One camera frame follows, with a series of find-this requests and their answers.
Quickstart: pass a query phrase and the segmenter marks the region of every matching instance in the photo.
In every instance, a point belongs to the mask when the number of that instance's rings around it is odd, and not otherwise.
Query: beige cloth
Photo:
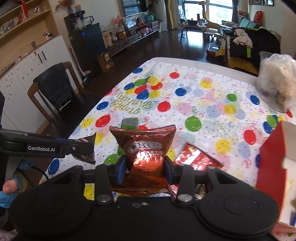
[[[237,45],[246,45],[249,48],[253,48],[253,42],[250,39],[249,35],[242,29],[237,29],[234,31],[234,35],[238,36],[233,40],[233,42]]]

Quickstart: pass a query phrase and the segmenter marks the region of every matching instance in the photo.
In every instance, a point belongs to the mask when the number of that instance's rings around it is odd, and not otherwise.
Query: green balloon print
[[[118,160],[117,154],[112,154],[105,159],[104,164],[115,164],[117,160]]]
[[[190,116],[186,119],[185,126],[187,130],[191,132],[197,132],[202,127],[202,123],[200,122],[199,118],[195,116]]]
[[[231,102],[237,101],[237,96],[235,94],[228,94],[227,99],[230,100]]]
[[[146,82],[146,79],[139,79],[134,82],[134,85],[141,86],[141,85],[145,84],[145,82]]]
[[[272,115],[267,116],[267,123],[268,123],[272,128],[276,128],[276,126],[277,126],[276,119],[275,119]]]

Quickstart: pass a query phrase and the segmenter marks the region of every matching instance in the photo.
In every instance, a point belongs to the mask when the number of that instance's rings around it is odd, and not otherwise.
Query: yellow balloon print
[[[96,140],[94,141],[95,146],[100,144],[100,142],[102,141],[103,138],[104,138],[103,132],[97,132],[96,133]]]
[[[176,152],[174,149],[170,149],[167,153],[167,156],[172,160],[175,161],[176,159]]]
[[[212,83],[208,80],[203,80],[200,82],[200,86],[204,89],[210,89],[212,87]]]
[[[283,117],[282,115],[280,115],[280,116],[278,117],[278,121],[279,121],[279,122],[281,122],[281,121],[285,121],[285,120],[286,120],[286,118]]]
[[[81,123],[81,128],[87,128],[91,125],[93,118],[87,118]]]
[[[227,104],[224,106],[224,112],[229,115],[234,115],[237,112],[237,109],[232,104]]]
[[[134,87],[134,88],[132,88],[132,89],[130,89],[130,90],[127,90],[127,91],[125,92],[125,94],[126,94],[126,95],[132,95],[132,94],[134,94],[136,88],[137,88],[137,87]]]
[[[150,84],[151,86],[155,86],[157,85],[159,82],[159,79],[156,78],[155,76],[151,76],[149,79],[148,79],[148,84]]]
[[[231,144],[227,140],[218,140],[215,144],[215,150],[220,155],[227,155],[231,150]]]
[[[94,187],[92,184],[85,185],[84,194],[87,200],[94,201]]]
[[[156,91],[150,91],[149,93],[149,98],[151,99],[156,99],[160,96],[160,91],[156,90]]]

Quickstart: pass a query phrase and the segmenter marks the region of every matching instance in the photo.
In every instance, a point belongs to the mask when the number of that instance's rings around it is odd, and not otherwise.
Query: red paper box
[[[273,197],[280,217],[273,232],[296,233],[296,125],[281,121],[260,148],[256,188]]]

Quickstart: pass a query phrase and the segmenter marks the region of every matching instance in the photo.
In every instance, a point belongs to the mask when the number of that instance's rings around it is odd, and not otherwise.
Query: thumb
[[[18,190],[18,184],[16,180],[9,180],[3,185],[3,192],[5,194],[14,193]]]

